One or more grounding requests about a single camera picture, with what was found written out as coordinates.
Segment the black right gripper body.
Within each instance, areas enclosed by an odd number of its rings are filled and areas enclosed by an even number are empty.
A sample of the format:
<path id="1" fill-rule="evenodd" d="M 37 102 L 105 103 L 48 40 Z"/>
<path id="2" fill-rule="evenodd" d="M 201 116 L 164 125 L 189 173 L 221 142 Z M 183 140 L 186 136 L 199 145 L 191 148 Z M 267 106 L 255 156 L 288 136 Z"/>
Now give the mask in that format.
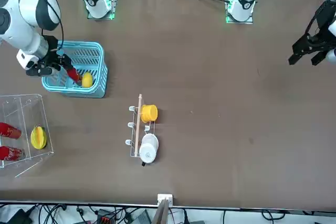
<path id="1" fill-rule="evenodd" d="M 52 63 L 58 63 L 61 65 L 61 56 L 58 51 L 58 39 L 54 36 L 43 36 L 48 45 L 47 53 L 43 58 L 39 60 L 45 67 L 50 67 Z"/>

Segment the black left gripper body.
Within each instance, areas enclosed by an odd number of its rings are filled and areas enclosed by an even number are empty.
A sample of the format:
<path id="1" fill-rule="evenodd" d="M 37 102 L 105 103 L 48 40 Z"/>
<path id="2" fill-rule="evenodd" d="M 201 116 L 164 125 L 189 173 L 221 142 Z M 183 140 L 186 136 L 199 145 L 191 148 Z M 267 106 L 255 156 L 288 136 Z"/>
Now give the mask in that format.
<path id="1" fill-rule="evenodd" d="M 317 22 L 319 31 L 311 36 L 309 31 L 314 22 Z M 304 32 L 310 51 L 323 51 L 335 46 L 335 26 L 330 28 L 334 22 L 335 0 L 326 0 L 316 10 Z"/>

